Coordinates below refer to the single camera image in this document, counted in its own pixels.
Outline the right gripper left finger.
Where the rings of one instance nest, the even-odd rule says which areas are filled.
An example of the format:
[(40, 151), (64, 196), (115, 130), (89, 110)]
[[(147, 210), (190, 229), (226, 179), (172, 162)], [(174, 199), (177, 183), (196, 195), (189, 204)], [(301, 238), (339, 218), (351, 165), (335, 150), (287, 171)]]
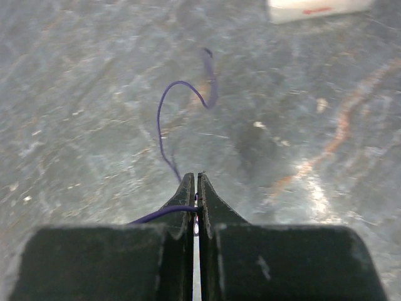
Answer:
[(18, 248), (8, 300), (191, 300), (194, 175), (147, 223), (46, 225)]

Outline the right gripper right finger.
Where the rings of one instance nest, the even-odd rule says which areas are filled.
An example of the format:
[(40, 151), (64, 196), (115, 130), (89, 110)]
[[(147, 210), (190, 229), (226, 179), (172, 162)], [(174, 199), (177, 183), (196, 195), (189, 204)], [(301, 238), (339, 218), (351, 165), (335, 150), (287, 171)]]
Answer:
[(251, 224), (198, 175), (203, 300), (386, 300), (370, 252), (351, 228)]

